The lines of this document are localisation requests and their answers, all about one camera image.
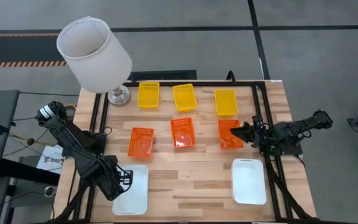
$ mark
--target white paper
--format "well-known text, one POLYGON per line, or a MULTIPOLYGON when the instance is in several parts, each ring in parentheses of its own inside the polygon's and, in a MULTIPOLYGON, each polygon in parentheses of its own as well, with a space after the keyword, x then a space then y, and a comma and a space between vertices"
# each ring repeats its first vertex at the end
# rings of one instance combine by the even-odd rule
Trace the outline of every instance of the white paper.
POLYGON ((62 151, 63 149, 58 145, 54 147, 45 146, 42 153, 43 156, 38 161, 37 168, 60 174, 63 166, 62 151))

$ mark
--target black cable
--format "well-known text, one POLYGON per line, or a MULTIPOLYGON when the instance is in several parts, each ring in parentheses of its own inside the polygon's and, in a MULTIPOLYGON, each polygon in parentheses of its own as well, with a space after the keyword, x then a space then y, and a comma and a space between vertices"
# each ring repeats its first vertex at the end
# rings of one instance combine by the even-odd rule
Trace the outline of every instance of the black cable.
POLYGON ((74 172, 73 172, 73 178, 71 180, 71 186, 70 186, 70 192, 68 193, 68 198, 67 198, 67 206, 68 204, 70 203, 70 199, 71 199, 71 193, 73 191, 73 184, 74 184, 74 179, 75 179, 75 174, 77 172, 77 169, 74 169, 74 172))
POLYGON ((57 170, 57 169, 61 169, 61 168, 63 168, 63 167, 53 168, 53 169, 50 169, 50 170, 47 170, 47 171, 57 170))
POLYGON ((356 131, 356 130, 353 128, 352 124, 351 124, 352 120, 354 120, 354 119, 353 119, 353 118, 348 119, 347 122, 349 123, 349 126, 351 127, 351 129, 352 129, 354 132, 358 133, 358 131, 356 131))
POLYGON ((111 134, 111 133, 112 133, 112 128, 111 128, 111 127, 109 127, 109 126, 107 126, 107 127, 105 127, 105 128, 104 128, 104 130, 103 130, 103 131, 106 131, 106 128, 109 128, 109 129, 110 129, 109 134, 111 134))
POLYGON ((33 95, 50 95, 50 96, 79 96, 79 95, 74 95, 74 94, 36 93, 36 92, 25 92, 25 91, 20 91, 20 93, 22 93, 22 94, 33 94, 33 95))
POLYGON ((13 119, 13 121, 25 121, 25 120, 28 120, 28 119, 35 119, 35 116, 31 117, 31 118, 13 119))
POLYGON ((55 207, 53 206, 53 203, 52 203, 52 219, 55 219, 55 207))
POLYGON ((74 94, 59 94, 59 93, 35 93, 35 92, 20 92, 22 94, 33 94, 33 95, 47 95, 47 96, 79 96, 74 94))
POLYGON ((48 156, 42 154, 41 152, 38 152, 38 151, 36 151, 35 149, 30 148, 31 145, 26 146, 26 145, 23 144, 22 142, 19 142, 18 140, 14 139, 14 138, 12 138, 12 137, 10 137, 10 136, 9 136, 9 138, 10 138, 11 140, 13 140, 13 141, 15 141, 15 142, 21 144, 21 145, 24 146, 26 149, 30 149, 31 151, 36 152, 37 154, 39 154, 39 155, 41 155, 41 156, 44 156, 45 158, 49 158, 48 156))
POLYGON ((12 202, 13 200, 19 199, 19 198, 24 197, 24 196, 26 196, 26 195, 28 195, 28 194, 31 194, 31 193, 41 194, 41 195, 44 194, 44 193, 40 193, 40 192, 30 191, 30 192, 24 193, 24 194, 22 194, 22 195, 20 195, 20 196, 18 196, 18 197, 16 197, 16 198, 12 198, 12 199, 8 200, 7 202, 3 202, 2 204, 0 204, 0 207, 1 207, 1 206, 4 206, 4 204, 6 204, 6 203, 8 203, 8 202, 12 202))
POLYGON ((85 157, 88 157, 94 161, 96 161, 97 163, 100 164, 100 166, 103 168, 103 170, 105 171, 106 173, 106 177, 107 177, 107 181, 109 182, 109 186, 111 186, 111 181, 110 181, 110 175, 109 175, 109 172, 107 171, 107 168, 104 166, 104 164, 97 158, 95 157, 92 157, 92 156, 89 156, 83 152, 81 152, 80 150, 76 149, 74 146, 72 146, 71 148, 73 148, 76 152, 78 152, 79 154, 81 154, 82 156, 85 156, 85 157))
MULTIPOLYGON (((47 129, 45 130, 45 132, 39 137, 39 138, 37 138, 34 142, 36 142, 36 141, 38 141, 39 139, 41 139, 46 133, 47 133, 47 129)), ((24 150, 24 149, 27 149, 28 147, 30 147, 31 145, 28 145, 28 146, 26 146, 26 147, 23 147, 23 148, 21 148, 21 149, 18 149, 18 150, 15 150, 15 151, 13 151, 13 152, 10 152, 10 153, 8 153, 8 154, 4 154, 4 155, 2 155, 2 156, 9 156, 9 155, 12 155, 12 154, 15 154, 15 153, 17 153, 17 152, 20 152, 21 150, 24 150)))
POLYGON ((303 167, 306 168, 306 165, 305 165, 305 162, 303 162, 303 159, 301 159, 299 157, 299 155, 294 155, 302 164, 303 164, 303 167))

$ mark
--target white tray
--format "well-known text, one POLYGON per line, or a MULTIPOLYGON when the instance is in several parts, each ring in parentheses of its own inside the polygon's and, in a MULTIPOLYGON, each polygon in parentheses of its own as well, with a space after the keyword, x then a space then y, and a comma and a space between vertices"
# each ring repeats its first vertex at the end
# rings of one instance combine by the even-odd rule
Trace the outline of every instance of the white tray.
MULTIPOLYGON (((112 202, 112 212, 115 215, 143 215, 147 210, 149 170, 145 165, 121 165, 121 167, 124 170, 134 171, 134 178, 131 188, 112 202)), ((121 186, 124 190, 128 188, 128 185, 121 184, 121 186)))
POLYGON ((262 162, 257 159, 235 159, 231 168, 234 200, 237 203, 264 205, 266 188, 262 162))

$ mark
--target orange basket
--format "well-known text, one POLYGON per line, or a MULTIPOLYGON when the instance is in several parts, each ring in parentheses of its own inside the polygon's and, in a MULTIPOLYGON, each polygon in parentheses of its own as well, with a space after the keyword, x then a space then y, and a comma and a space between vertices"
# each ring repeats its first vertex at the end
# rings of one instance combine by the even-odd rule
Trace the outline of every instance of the orange basket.
POLYGON ((193 121, 191 118, 171 120, 173 147, 188 147, 196 144, 193 121))
POLYGON ((231 128, 239 128, 239 120, 222 120, 219 121, 219 140, 221 149, 239 149, 244 147, 241 139, 231 134, 231 128))
POLYGON ((149 158, 152 153, 153 135, 152 128, 132 128, 128 156, 139 159, 149 158))

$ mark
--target wire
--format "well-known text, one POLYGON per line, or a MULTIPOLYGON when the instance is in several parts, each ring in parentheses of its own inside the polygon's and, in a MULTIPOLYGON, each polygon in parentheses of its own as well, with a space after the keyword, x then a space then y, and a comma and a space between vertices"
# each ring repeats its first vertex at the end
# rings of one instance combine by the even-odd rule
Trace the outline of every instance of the wire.
POLYGON ((33 94, 33 95, 47 95, 47 96, 79 96, 73 94, 59 94, 59 93, 35 93, 35 92, 20 92, 22 94, 33 94))
POLYGON ((70 192, 68 193, 68 198, 67 198, 67 206, 70 203, 70 199, 71 199, 71 192, 73 191, 73 184, 74 184, 74 179, 75 179, 75 174, 77 172, 77 169, 74 169, 73 172, 73 178, 71 180, 71 186, 70 186, 70 192))
POLYGON ((105 128, 104 128, 104 131, 106 131, 106 128, 109 128, 109 129, 110 129, 110 132, 109 132, 108 134, 104 133, 105 135, 107 135, 107 136, 108 136, 109 134, 111 134, 111 133, 112 133, 112 128, 111 128, 111 127, 109 127, 109 126, 107 126, 107 127, 105 127, 105 128))
POLYGON ((74 94, 36 93, 36 92, 22 92, 22 91, 20 91, 20 93, 22 93, 22 94, 33 94, 33 95, 51 95, 51 96, 79 96, 79 95, 74 95, 74 94))
POLYGON ((29 119, 35 119, 35 116, 34 116, 34 117, 31 117, 31 118, 13 119, 13 121, 26 121, 26 120, 29 120, 29 119))
POLYGON ((306 168, 305 162, 303 162, 303 159, 300 157, 301 155, 294 155, 302 164, 303 167, 306 168))
POLYGON ((74 146, 72 146, 71 148, 73 148, 76 152, 78 152, 79 154, 81 154, 82 156, 85 156, 85 157, 88 157, 96 162, 98 162, 100 164, 100 166, 103 168, 103 170, 105 171, 106 173, 106 177, 107 177, 107 181, 109 182, 109 186, 111 186, 111 181, 110 181, 110 175, 109 172, 107 171, 107 168, 104 166, 104 164, 97 158, 95 157, 92 157, 92 156, 89 156, 87 154, 85 154, 84 152, 81 152, 80 150, 76 149, 74 146))
POLYGON ((7 202, 3 202, 2 204, 0 204, 0 207, 1 207, 1 206, 4 206, 4 204, 6 204, 6 203, 8 203, 8 202, 12 202, 12 201, 14 201, 14 200, 16 200, 16 199, 19 199, 19 198, 24 197, 24 196, 26 196, 26 195, 28 195, 28 194, 31 194, 31 193, 41 194, 41 195, 44 194, 44 193, 40 193, 40 192, 30 191, 30 192, 24 193, 24 194, 22 194, 22 195, 20 195, 20 196, 18 196, 18 197, 16 197, 16 198, 12 198, 12 199, 8 200, 7 202))
MULTIPOLYGON (((43 134, 41 134, 41 136, 39 137, 39 138, 37 138, 35 141, 38 141, 39 139, 41 139, 46 133, 47 133, 47 129, 45 130, 45 132, 43 133, 43 134)), ((4 155, 2 155, 2 156, 9 156, 9 155, 12 155, 12 154, 15 154, 15 153, 17 153, 17 152, 20 152, 21 150, 24 150, 24 149, 27 149, 27 148, 29 148, 30 146, 25 146, 25 147, 23 147, 23 148, 21 148, 21 149, 18 149, 18 150, 15 150, 15 151, 13 151, 13 152, 10 152, 10 153, 8 153, 8 154, 4 154, 4 155)))
POLYGON ((66 108, 69 108, 69 107, 74 107, 74 109, 77 109, 77 106, 74 105, 74 104, 67 104, 65 105, 66 108))
POLYGON ((354 132, 358 133, 358 131, 356 131, 356 130, 353 128, 352 124, 351 124, 352 120, 354 120, 354 119, 353 119, 353 118, 350 118, 350 119, 347 120, 347 122, 349 123, 349 126, 351 127, 351 129, 352 129, 354 132))
POLYGON ((52 219, 55 219, 55 207, 53 206, 53 203, 52 203, 52 219))
POLYGON ((47 170, 47 171, 57 170, 57 169, 61 169, 61 168, 62 168, 62 167, 58 167, 58 168, 50 169, 50 170, 47 170))
MULTIPOLYGON (((12 140, 15 141, 15 142, 21 144, 22 146, 26 146, 25 144, 23 144, 23 143, 21 143, 21 142, 19 142, 19 141, 16 141, 15 139, 13 139, 13 138, 11 138, 11 137, 9 137, 9 138, 12 139, 12 140)), ((45 155, 42 154, 41 152, 36 151, 35 149, 30 148, 29 146, 26 146, 26 147, 27 147, 27 149, 30 149, 31 151, 36 152, 37 154, 40 154, 41 156, 44 156, 44 157, 46 157, 46 158, 49 158, 48 156, 45 156, 45 155)))
POLYGON ((20 136, 20 135, 17 135, 17 134, 13 134, 13 133, 9 133, 9 137, 11 137, 11 138, 17 138, 17 139, 20 139, 20 140, 23 140, 23 141, 27 141, 27 144, 28 145, 33 145, 33 144, 40 144, 41 146, 54 146, 54 144, 50 144, 50 143, 47 143, 47 142, 38 142, 38 141, 34 141, 34 139, 33 138, 29 138, 29 139, 27 139, 27 138, 25 138, 25 137, 23 137, 23 136, 20 136))

